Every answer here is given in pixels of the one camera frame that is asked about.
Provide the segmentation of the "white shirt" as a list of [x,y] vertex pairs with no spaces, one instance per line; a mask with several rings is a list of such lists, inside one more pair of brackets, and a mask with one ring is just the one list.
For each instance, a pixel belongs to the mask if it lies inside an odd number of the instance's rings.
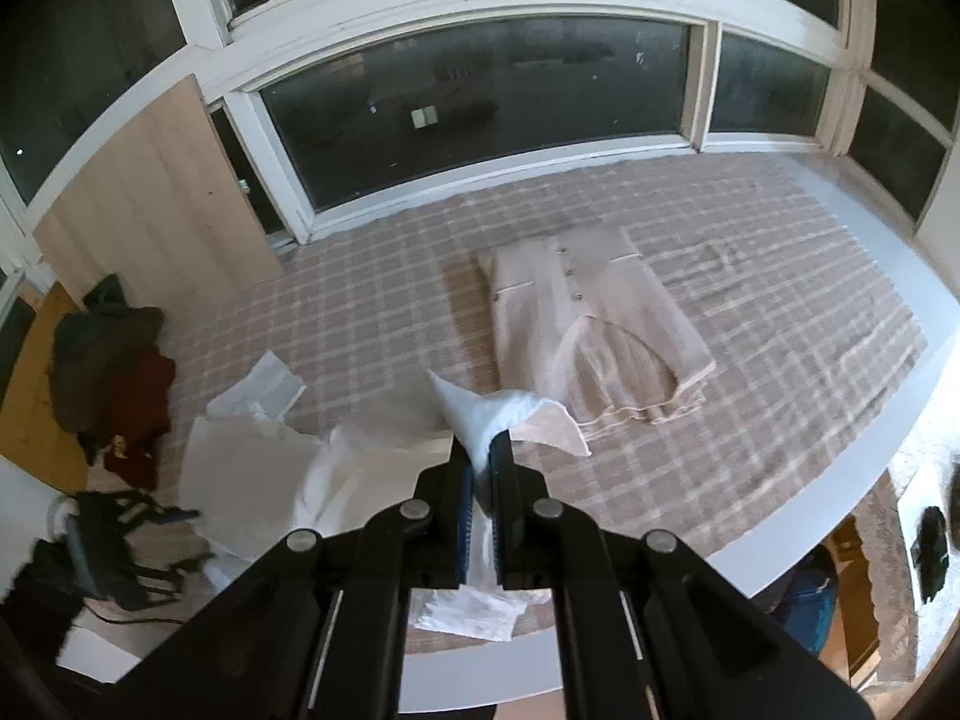
[[488,452],[508,433],[584,457],[589,447],[573,416],[542,395],[480,395],[425,371],[366,401],[330,433],[308,436],[283,421],[304,390],[302,378],[267,353],[194,419],[179,504],[199,511],[203,538],[252,562],[295,528],[332,536],[363,527],[412,497],[418,475],[464,445],[475,484],[466,575],[454,589],[415,592],[410,622],[467,639],[511,639],[517,619],[548,595],[508,592],[496,577]]

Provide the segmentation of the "folded beige knit dress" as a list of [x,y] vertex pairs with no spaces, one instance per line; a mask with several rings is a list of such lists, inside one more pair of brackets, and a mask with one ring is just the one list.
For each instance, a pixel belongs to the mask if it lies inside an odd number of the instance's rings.
[[621,227],[570,227],[477,263],[501,387],[558,401],[587,440],[703,406],[715,358]]

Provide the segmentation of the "dark red garment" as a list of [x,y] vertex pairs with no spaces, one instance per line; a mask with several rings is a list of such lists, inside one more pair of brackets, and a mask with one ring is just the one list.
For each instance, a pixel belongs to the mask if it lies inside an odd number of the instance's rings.
[[130,488],[155,491],[161,439],[171,431],[169,388],[176,363],[156,346],[140,349],[107,379],[99,427],[104,468]]

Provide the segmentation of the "plaid beige tablecloth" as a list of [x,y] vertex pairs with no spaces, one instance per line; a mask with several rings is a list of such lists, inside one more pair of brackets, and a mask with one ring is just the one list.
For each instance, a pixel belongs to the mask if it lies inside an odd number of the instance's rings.
[[[675,372],[638,346],[649,293],[568,280],[547,302],[496,288],[496,254],[566,231],[630,239],[715,369],[691,415],[613,415]],[[652,523],[719,550],[822,475],[916,369],[926,339],[878,263],[781,154],[622,161],[455,195],[301,250],[274,281],[164,333],[176,363],[158,489],[178,490],[190,423],[265,351],[302,377],[291,426],[322,431],[421,369],[527,388],[586,426],[590,454],[530,452],[606,527]]]

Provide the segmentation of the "lace cloth on sill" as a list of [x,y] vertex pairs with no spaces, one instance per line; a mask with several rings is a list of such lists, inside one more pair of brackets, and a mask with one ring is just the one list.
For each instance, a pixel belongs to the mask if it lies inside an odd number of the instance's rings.
[[892,686],[912,683],[918,673],[918,614],[898,497],[889,472],[878,477],[856,505],[853,517],[866,556],[878,626],[878,682]]

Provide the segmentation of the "dark green garment pile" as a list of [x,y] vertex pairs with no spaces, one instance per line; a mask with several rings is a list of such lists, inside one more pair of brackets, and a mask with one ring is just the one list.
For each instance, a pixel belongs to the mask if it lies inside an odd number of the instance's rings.
[[53,333],[50,399],[55,421],[69,433],[87,433],[98,421],[107,379],[128,358],[153,346],[164,325],[158,307],[128,304],[110,273],[68,312]]

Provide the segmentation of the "light wooden board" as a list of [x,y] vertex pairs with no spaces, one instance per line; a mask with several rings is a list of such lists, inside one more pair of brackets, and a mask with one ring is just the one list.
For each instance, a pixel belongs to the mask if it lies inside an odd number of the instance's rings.
[[94,154],[34,237],[74,301],[116,275],[130,304],[171,317],[281,275],[192,76]]

